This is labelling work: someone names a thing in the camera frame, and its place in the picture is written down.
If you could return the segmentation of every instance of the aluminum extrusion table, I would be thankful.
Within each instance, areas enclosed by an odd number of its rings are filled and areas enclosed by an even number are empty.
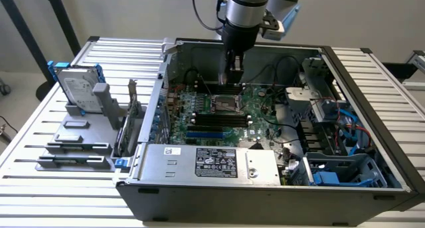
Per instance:
[[[130,101],[129,79],[138,79],[139,101],[147,104],[163,62],[162,46],[163,41],[101,37],[87,42],[73,64],[102,64],[113,97],[122,104]],[[423,107],[374,54],[366,54],[360,49],[334,49],[425,177]],[[223,227],[137,220],[111,181],[114,173],[37,171],[35,161],[45,153],[45,145],[51,141],[67,114],[66,100],[57,84],[0,156],[0,227]],[[423,228],[425,203],[407,212],[386,212],[359,227]]]

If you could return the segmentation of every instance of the red cable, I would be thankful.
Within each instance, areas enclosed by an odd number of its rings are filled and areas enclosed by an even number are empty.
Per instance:
[[[368,147],[371,147],[372,137],[371,137],[370,131],[368,131],[364,127],[360,127],[360,126],[356,126],[356,129],[359,129],[359,130],[362,130],[363,132],[367,133],[368,139],[370,139],[370,141],[368,141]]]

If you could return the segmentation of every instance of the cable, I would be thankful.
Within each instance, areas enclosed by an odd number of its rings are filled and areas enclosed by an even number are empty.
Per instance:
[[[268,122],[270,124],[272,124],[272,125],[286,126],[286,127],[290,127],[290,128],[292,128],[292,129],[298,130],[298,128],[296,128],[295,126],[290,125],[290,124],[271,122],[270,120],[267,120],[267,118],[263,118],[263,119],[264,119],[264,121],[267,121],[267,122]]]
[[[194,6],[194,11],[195,11],[195,15],[198,16],[199,22],[203,25],[203,27],[206,27],[206,29],[208,30],[220,30],[223,28],[223,26],[220,27],[210,27],[208,25],[206,25],[206,23],[203,22],[202,18],[200,18],[200,14],[199,14],[199,10],[198,10],[198,6],[195,4],[195,0],[193,0],[193,6]]]
[[[275,93],[275,94],[276,94],[276,96],[279,96],[279,95],[282,95],[282,94],[284,94],[284,93],[286,93],[286,92],[279,92],[279,93]],[[266,104],[266,101],[271,98],[272,95],[274,95],[274,94],[268,95],[268,97],[264,99],[263,104],[262,104],[262,106],[260,106],[260,109],[263,108],[263,106],[264,106],[264,104]],[[290,127],[290,128],[292,128],[292,129],[298,130],[298,128],[296,128],[295,126],[292,126],[292,125],[290,125],[290,124],[284,124],[284,123],[272,122],[272,121],[270,121],[270,120],[264,117],[264,115],[262,115],[262,116],[263,116],[264,121],[267,121],[270,124],[278,125],[278,126],[286,126],[286,127]]]
[[[263,67],[263,69],[260,70],[259,74],[258,74],[251,80],[248,80],[246,83],[250,83],[250,82],[254,81],[256,78],[259,78],[259,76],[263,74],[263,72],[266,71],[266,69],[267,69],[268,67],[272,67],[272,68],[274,68],[274,65],[267,64],[267,65]]]
[[[291,140],[291,141],[288,141],[288,142],[279,142],[279,141],[275,140],[276,132],[278,132],[278,130],[276,130],[275,133],[272,134],[272,140],[274,140],[274,142],[276,142],[278,144],[287,144],[287,143],[291,143],[291,142],[295,142],[295,141],[299,141],[299,140],[300,140],[300,139],[298,138],[298,139],[294,139],[294,140]]]
[[[368,135],[368,147],[371,147],[371,142],[372,142],[372,136],[371,136],[371,133],[370,131],[364,128],[364,127],[360,127],[360,126],[356,126],[356,129],[359,129],[360,131],[363,131],[367,135]]]
[[[191,67],[191,68],[189,68],[187,71],[186,71],[186,74],[185,74],[185,84],[189,84],[189,83],[187,83],[187,77],[189,77],[189,73],[190,73],[191,71],[196,71],[198,74],[200,73],[200,71],[198,70],[198,68],[196,68],[195,66]]]
[[[302,63],[300,63],[299,59],[298,59],[295,56],[292,56],[292,55],[283,55],[283,56],[280,57],[280,59],[278,60],[278,63],[276,63],[274,83],[276,83],[278,80],[279,80],[279,78],[278,78],[278,69],[279,69],[280,62],[282,62],[284,59],[287,59],[287,58],[294,59],[294,61],[295,61],[296,64],[298,64],[298,74],[302,73],[302,69],[300,69]]]
[[[0,118],[3,118],[3,120],[6,121],[7,125],[14,129],[14,131],[18,133],[17,128],[14,128],[14,126],[9,123],[9,121],[6,120],[6,118],[3,116],[0,116]]]

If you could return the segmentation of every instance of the black cable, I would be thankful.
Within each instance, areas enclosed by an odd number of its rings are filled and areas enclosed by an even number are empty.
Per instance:
[[[219,20],[223,24],[226,24],[226,20],[222,19],[220,16],[219,16],[219,11],[218,11],[215,14],[216,14],[216,16],[218,16],[218,20]]]
[[[7,125],[14,129],[14,131],[18,133],[17,128],[14,128],[14,126],[9,123],[9,121],[6,120],[6,118],[3,116],[0,116],[0,118],[3,118],[3,120],[6,121]]]
[[[279,68],[280,62],[282,62],[284,59],[287,59],[287,58],[294,59],[294,61],[298,63],[298,73],[299,73],[299,74],[302,73],[302,69],[300,69],[302,63],[300,63],[299,59],[298,59],[294,55],[283,55],[283,56],[279,58],[278,63],[276,63],[276,67],[275,67],[275,78],[274,78],[274,81],[276,81],[276,82],[279,81],[279,79],[278,79],[278,68]]]
[[[284,94],[284,93],[286,93],[286,92],[279,92],[279,93],[276,93],[276,96],[279,96],[279,95],[282,95],[282,94]],[[260,109],[263,108],[263,106],[264,106],[264,104],[266,104],[266,101],[270,99],[270,97],[271,97],[272,95],[274,95],[274,94],[271,94],[271,95],[264,99],[263,104],[262,104],[262,106],[260,106]],[[295,126],[290,125],[290,124],[272,122],[272,121],[270,121],[264,116],[263,116],[263,119],[264,119],[264,121],[267,121],[267,122],[268,122],[270,124],[272,124],[272,125],[286,126],[286,127],[290,127],[290,128],[292,128],[292,129],[298,130],[298,128],[296,128]]]
[[[263,117],[263,119],[264,119],[264,121],[267,121],[267,122],[268,122],[270,124],[272,124],[272,125],[286,126],[286,127],[290,127],[290,128],[292,128],[292,129],[298,130],[298,128],[296,128],[295,126],[290,125],[290,124],[272,122],[272,121],[270,121],[270,120],[268,120],[267,118],[264,118],[264,117]]]
[[[291,141],[288,141],[288,142],[279,142],[279,141],[275,140],[276,132],[278,132],[278,130],[276,130],[275,133],[272,134],[272,140],[274,140],[274,142],[276,142],[278,144],[287,144],[287,143],[291,143],[291,142],[295,142],[295,141],[299,141],[299,140],[300,140],[300,139],[298,138],[298,139],[294,139],[294,140],[291,140]]]
[[[206,23],[203,22],[202,18],[200,18],[200,14],[199,14],[199,10],[198,10],[198,6],[195,4],[195,0],[193,0],[193,6],[194,6],[194,11],[195,11],[195,15],[198,16],[199,22],[203,25],[203,27],[206,27],[206,29],[208,30],[220,30],[223,28],[223,26],[220,27],[210,27],[208,25],[206,25]]]
[[[263,72],[266,71],[266,69],[267,69],[268,67],[272,67],[272,68],[274,68],[274,65],[267,64],[267,65],[263,67],[263,69],[260,70],[259,74],[258,74],[251,80],[248,80],[246,83],[250,83],[250,82],[254,81],[256,78],[259,78],[259,76],[263,74]]]
[[[198,68],[196,68],[195,66],[187,69],[186,74],[185,74],[185,84],[186,84],[186,85],[189,84],[189,83],[187,83],[187,77],[189,77],[189,73],[190,73],[191,71],[196,71],[198,74],[200,73],[200,71],[198,70]]]

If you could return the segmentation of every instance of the warning label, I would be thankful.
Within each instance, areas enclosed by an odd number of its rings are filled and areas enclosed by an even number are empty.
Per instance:
[[[199,177],[238,178],[236,150],[198,148],[195,174]]]

